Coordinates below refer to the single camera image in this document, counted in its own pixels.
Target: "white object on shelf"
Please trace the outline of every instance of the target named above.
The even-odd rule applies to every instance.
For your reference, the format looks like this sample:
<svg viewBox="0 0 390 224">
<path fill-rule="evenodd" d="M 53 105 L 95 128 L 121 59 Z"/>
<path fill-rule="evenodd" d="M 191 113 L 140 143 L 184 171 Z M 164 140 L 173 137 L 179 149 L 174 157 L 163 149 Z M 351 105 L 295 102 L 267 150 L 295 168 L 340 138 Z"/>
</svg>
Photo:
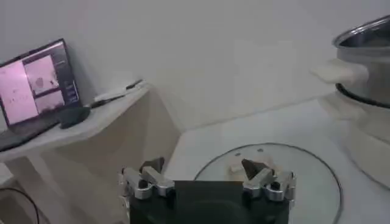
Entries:
<svg viewBox="0 0 390 224">
<path fill-rule="evenodd" d="M 36 155 L 36 153 L 47 149 L 54 149 L 88 139 L 109 126 L 148 91 L 149 85 L 144 85 L 142 88 L 138 88 L 123 98 L 93 109 L 89 117 L 80 124 L 68 129 L 60 129 L 59 126 L 56 126 L 24 145 L 0 152 L 0 162 L 22 156 Z"/>
<path fill-rule="evenodd" d="M 107 93 L 103 93 L 101 95 L 98 95 L 94 98 L 94 101 L 97 102 L 99 100 L 110 99 L 110 98 L 118 97 L 121 95 L 128 95 L 128 94 L 137 92 L 139 89 L 143 88 L 146 85 L 146 83 L 144 81 L 141 81 L 140 83 L 135 85 L 134 88 L 126 89 L 126 87 L 129 85 L 126 85 L 126 86 L 124 85 L 124 86 L 121 86 L 119 88 L 113 89 Z"/>
</svg>

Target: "computer mouse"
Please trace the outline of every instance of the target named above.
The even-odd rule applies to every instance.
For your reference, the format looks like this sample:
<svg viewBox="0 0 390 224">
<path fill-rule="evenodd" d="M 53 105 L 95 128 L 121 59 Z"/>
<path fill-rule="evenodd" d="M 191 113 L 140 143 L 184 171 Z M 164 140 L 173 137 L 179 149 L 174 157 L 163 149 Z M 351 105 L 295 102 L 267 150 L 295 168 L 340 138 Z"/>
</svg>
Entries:
<svg viewBox="0 0 390 224">
<path fill-rule="evenodd" d="M 60 128 L 66 129 L 83 122 L 91 113 L 90 107 L 74 107 L 61 111 Z"/>
</svg>

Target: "white desk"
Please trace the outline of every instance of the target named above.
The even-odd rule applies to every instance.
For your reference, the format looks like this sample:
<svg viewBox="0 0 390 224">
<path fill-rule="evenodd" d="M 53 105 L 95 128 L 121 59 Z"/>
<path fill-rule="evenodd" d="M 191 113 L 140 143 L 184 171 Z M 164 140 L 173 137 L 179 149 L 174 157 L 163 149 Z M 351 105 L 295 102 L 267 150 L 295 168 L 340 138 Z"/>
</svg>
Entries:
<svg viewBox="0 0 390 224">
<path fill-rule="evenodd" d="M 80 208 L 72 206 L 62 195 L 40 153 L 95 136 L 148 91 L 147 85 L 139 87 L 123 98 L 93 109 L 81 124 L 65 130 L 56 126 L 27 144 L 0 152 L 0 162 L 7 165 L 51 223 L 90 223 Z"/>
</svg>

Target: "white countertop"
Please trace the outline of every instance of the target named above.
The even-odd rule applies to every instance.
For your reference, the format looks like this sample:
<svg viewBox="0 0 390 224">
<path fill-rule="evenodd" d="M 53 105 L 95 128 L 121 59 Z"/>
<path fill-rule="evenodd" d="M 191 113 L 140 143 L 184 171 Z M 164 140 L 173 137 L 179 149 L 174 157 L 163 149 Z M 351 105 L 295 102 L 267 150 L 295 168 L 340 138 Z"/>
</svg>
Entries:
<svg viewBox="0 0 390 224">
<path fill-rule="evenodd" d="M 172 180 L 193 180 L 211 159 L 231 149 L 279 142 L 309 150 L 330 165 L 344 189 L 339 223 L 390 223 L 390 191 L 362 174 L 348 159 L 333 121 L 316 100 L 190 130 L 182 135 L 165 171 Z"/>
<path fill-rule="evenodd" d="M 0 162 L 88 139 L 109 126 L 148 91 L 149 86 L 144 85 L 123 98 L 91 110 L 89 117 L 80 124 L 68 129 L 56 126 L 22 146 L 0 152 Z"/>
</svg>

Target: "white shelf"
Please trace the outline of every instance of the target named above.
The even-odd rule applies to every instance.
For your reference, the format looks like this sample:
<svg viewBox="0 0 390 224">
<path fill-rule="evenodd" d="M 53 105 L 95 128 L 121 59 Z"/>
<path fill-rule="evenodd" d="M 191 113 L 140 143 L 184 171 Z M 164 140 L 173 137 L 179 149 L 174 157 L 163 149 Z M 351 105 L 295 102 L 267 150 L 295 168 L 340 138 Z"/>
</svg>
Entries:
<svg viewBox="0 0 390 224">
<path fill-rule="evenodd" d="M 149 86 L 144 85 L 123 98 L 93 109 L 89 117 L 78 125 L 64 130 L 60 129 L 59 126 L 56 126 L 22 146 L 0 152 L 0 162 L 9 161 L 22 156 L 36 155 L 36 153 L 40 153 L 44 150 L 54 149 L 56 147 L 88 139 L 109 126 L 148 91 Z"/>
</svg>

